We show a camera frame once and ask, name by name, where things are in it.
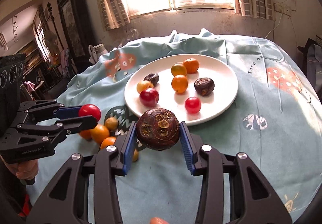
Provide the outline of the person's left hand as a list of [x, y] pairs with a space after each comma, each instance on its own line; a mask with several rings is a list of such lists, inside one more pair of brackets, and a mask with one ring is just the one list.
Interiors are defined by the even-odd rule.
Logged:
[[9, 171], [18, 179], [32, 180], [39, 171], [38, 160], [31, 160], [22, 163], [8, 164], [4, 162]]

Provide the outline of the person's right hand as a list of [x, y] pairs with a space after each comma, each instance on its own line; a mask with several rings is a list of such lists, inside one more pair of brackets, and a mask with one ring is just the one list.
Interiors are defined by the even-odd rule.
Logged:
[[160, 217], [153, 217], [150, 219], [150, 224], [169, 224], [164, 219], [161, 219]]

